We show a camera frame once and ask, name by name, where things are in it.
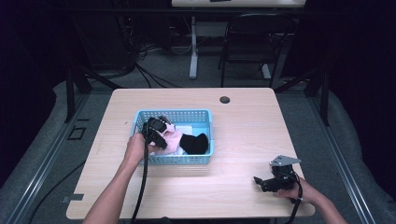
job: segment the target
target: chair seat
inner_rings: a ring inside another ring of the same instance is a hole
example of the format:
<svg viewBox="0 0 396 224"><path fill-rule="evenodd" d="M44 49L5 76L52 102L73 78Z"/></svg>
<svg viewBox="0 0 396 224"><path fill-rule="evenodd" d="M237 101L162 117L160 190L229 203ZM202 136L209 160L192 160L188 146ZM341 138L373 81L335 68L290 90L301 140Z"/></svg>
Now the chair seat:
<svg viewBox="0 0 396 224"><path fill-rule="evenodd" d="M275 59L269 39L229 39L226 57L229 63L272 63Z"/></svg>

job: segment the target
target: person's right arm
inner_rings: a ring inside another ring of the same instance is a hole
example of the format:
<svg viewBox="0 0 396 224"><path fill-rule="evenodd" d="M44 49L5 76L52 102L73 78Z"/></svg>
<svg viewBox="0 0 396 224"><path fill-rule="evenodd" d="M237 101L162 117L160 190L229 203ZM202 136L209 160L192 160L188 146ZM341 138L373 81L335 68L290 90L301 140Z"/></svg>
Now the person's right arm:
<svg viewBox="0 0 396 224"><path fill-rule="evenodd" d="M327 224L329 223L347 223L337 208L334 206L326 196L320 193L317 189L309 185L303 178L300 178L300 184L303 188L303 202L312 203L320 212ZM291 190L280 190L276 193L277 197L282 198L298 198L298 185L294 184Z"/></svg>

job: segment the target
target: hand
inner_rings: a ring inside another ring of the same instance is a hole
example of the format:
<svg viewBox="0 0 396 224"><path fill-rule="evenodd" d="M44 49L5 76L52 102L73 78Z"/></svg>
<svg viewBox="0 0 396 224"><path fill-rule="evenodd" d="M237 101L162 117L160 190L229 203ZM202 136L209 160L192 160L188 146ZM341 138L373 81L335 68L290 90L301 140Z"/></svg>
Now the hand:
<svg viewBox="0 0 396 224"><path fill-rule="evenodd" d="M134 161L134 162L141 162L145 155L145 144L146 140L142 133L135 133L129 138L124 160L125 161ZM159 147L154 147L148 145L148 154L151 152L155 152L159 150Z"/></svg>
<svg viewBox="0 0 396 224"><path fill-rule="evenodd" d="M303 188L303 202L304 203L312 203L313 205L316 204L316 200L322 196L322 194L309 185L303 178L300 177L300 184ZM298 184L294 183L293 189L290 190L280 190L275 193L276 197L281 197L281 198L293 198L293 199L298 199Z"/></svg>

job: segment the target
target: chair backrest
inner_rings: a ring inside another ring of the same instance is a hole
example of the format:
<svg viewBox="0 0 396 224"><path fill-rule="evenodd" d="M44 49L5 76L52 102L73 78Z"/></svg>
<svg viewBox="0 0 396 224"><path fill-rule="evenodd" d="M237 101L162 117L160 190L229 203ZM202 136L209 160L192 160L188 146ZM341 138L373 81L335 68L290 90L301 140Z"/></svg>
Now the chair backrest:
<svg viewBox="0 0 396 224"><path fill-rule="evenodd" d="M244 13L228 22L225 35L287 34L293 25L292 18L286 15Z"/></svg>

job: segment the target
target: gray carpet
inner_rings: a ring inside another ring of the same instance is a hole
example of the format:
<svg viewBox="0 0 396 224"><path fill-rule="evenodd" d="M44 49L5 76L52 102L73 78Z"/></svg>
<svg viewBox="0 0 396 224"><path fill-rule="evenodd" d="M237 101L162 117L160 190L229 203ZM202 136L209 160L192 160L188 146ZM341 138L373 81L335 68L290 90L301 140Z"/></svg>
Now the gray carpet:
<svg viewBox="0 0 396 224"><path fill-rule="evenodd" d="M190 53L178 55L156 49L149 52L148 56L139 64L153 74L185 88L219 87L220 71L217 69L219 48L216 45L215 47L210 45L211 41L213 40L204 41L199 48L198 78L195 80L189 79ZM228 66L227 72L234 77L241 74L260 75L255 67L241 68L234 65ZM147 81L136 69L127 76L111 80L126 88L149 87ZM57 104L48 121L26 151L12 176L0 190L0 207L2 209L0 223L7 223L9 217L15 217L15 213L12 214L12 212L19 205L23 193L28 189L30 181L54 144L59 148L59 153L54 155L54 163L49 172L43 176L45 181L37 186L39 191L32 193L31 200L25 206L19 206L22 208L17 211L20 223L27 223L44 195L87 158L111 94L111 90L98 81L91 80L91 83L94 88L92 94L80 95L76 91L77 99L79 99L78 113L70 124L64 124L66 114L65 85L61 83L55 88ZM153 88L160 88L152 80L150 83ZM225 82L225 87L259 88L267 85L268 81L262 80L226 80ZM357 212L333 160L329 140L323 132L320 120L316 117L317 110L313 105L317 103L317 100L305 98L301 92L303 86L304 84L301 84L291 91L280 93L277 95L277 99L297 155L302 160L305 178L333 200L349 223L361 223L359 212ZM346 158L351 173L361 188L361 193L375 221L377 223L396 223L396 205L374 182L370 172L362 163L359 139L347 113L333 94L331 94L329 107L330 130ZM73 128L85 129L80 140L67 140ZM67 199L65 196L73 193L80 172L81 168L77 169L49 195L35 212L33 223L81 222L65 217L68 204L62 202ZM280 223L285 221L285 218L279 220ZM312 217L297 217L294 223L323 223L323 221L320 215L315 213Z"/></svg>

